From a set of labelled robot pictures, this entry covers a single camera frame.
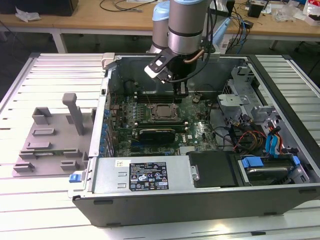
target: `gray vertical post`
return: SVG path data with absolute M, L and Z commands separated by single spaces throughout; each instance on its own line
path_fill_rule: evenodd
M 82 113 L 78 111 L 76 101 L 77 95 L 75 93 L 65 93 L 63 95 L 62 103 L 68 107 L 78 135 L 83 135 L 84 125 L 82 120 Z

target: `metal slat table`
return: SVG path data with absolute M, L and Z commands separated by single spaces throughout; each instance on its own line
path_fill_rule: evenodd
M 41 54 L 31 57 L 0 103 L 0 239 L 316 239 L 320 201 L 284 215 L 97 228 L 68 198 L 68 177 L 13 178 L 12 167 L 25 142 L 34 107 L 68 113 L 65 92 L 76 92 L 82 112 L 97 107 L 104 71 L 101 54 Z M 265 235 L 254 235 L 252 232 Z
M 258 59 L 320 145 L 320 92 L 314 82 L 292 59 L 284 59 L 281 55 L 260 55 Z M 260 86 L 259 89 L 268 105 L 272 105 L 263 87 Z

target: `wooden desk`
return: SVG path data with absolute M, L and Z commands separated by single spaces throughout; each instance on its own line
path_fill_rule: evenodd
M 53 24 L 55 28 L 68 29 L 103 29 L 103 30 L 153 30 L 153 9 L 155 4 L 147 4 L 139 9 L 143 12 L 110 12 L 100 8 L 101 0 L 79 0 L 78 7 L 71 17 L 59 17 Z M 138 3 L 122 2 L 119 6 L 132 8 Z M 102 6 L 117 10 L 111 0 L 106 0 Z
M 52 34 L 59 53 L 67 52 L 63 34 L 152 35 L 152 15 L 155 4 L 140 7 L 139 9 L 143 12 L 110 12 L 100 8 L 100 1 L 79 0 L 72 16 L 41 15 L 42 20 L 26 23 L 14 15 L 0 14 L 0 20 L 14 32 Z M 310 26 L 299 19 L 295 22 L 276 22 L 272 19 L 271 14 L 261 14 L 259 18 L 248 17 L 247 11 L 238 8 L 237 3 L 235 5 L 237 12 L 245 20 L 254 23 L 248 36 L 249 39 L 320 42 L 320 27 Z M 138 3 L 122 2 L 119 5 L 130 8 L 137 6 Z M 106 0 L 102 6 L 116 10 L 111 0 Z M 6 29 L 0 25 L 0 31 L 6 31 Z M 237 32 L 238 27 L 231 22 L 224 36 L 224 43 L 228 42 Z
M 242 5 L 241 8 L 239 4 L 235 5 L 236 11 L 240 14 L 243 20 L 248 20 L 253 23 L 253 27 L 250 30 L 250 36 L 252 35 L 262 35 L 262 36 L 287 36 L 287 37 L 312 37 L 320 38 L 320 27 L 310 26 L 305 21 L 296 19 L 295 22 L 286 21 L 286 22 L 276 22 L 273 20 L 271 14 L 260 14 L 259 18 L 249 17 L 248 12 L 241 8 L 244 8 Z M 238 32 L 238 26 L 231 22 L 227 34 L 234 34 Z

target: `motherboard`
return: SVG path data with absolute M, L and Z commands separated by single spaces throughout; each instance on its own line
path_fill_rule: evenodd
M 138 103 L 136 96 L 111 94 L 104 116 L 114 139 L 111 155 L 175 156 L 217 150 L 208 104 L 200 97 L 189 95 L 181 103 Z M 101 140 L 100 157 L 107 157 L 108 141 Z

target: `robotic arm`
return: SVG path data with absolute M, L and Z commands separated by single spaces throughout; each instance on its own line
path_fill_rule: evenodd
M 207 64 L 212 51 L 214 28 L 217 22 L 210 11 L 211 0 L 171 0 L 159 3 L 153 11 L 153 35 L 150 52 L 157 56 L 145 67 L 151 78 L 172 83 L 176 99 L 188 95 L 187 81 Z M 206 21 L 207 56 L 204 65 L 196 70 L 197 59 L 205 49 L 201 40 Z

